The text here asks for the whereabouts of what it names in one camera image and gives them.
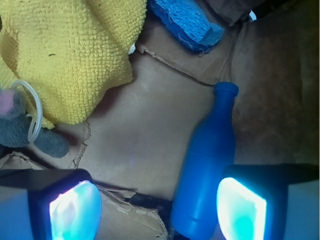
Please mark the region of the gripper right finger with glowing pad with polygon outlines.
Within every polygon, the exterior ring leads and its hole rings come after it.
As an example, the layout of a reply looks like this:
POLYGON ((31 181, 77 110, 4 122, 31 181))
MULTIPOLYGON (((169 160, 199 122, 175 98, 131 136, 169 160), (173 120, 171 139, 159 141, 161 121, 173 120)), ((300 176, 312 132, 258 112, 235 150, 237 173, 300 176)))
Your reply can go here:
POLYGON ((318 240, 320 169, 310 163, 232 165, 216 209, 227 240, 318 240))

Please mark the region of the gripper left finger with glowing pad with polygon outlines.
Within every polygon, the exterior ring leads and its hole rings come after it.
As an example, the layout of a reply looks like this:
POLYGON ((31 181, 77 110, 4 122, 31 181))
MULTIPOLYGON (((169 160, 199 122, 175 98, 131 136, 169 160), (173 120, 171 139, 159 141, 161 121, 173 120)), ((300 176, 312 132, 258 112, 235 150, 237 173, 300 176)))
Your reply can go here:
POLYGON ((93 240, 101 215, 100 192, 84 169, 0 172, 2 240, 93 240))

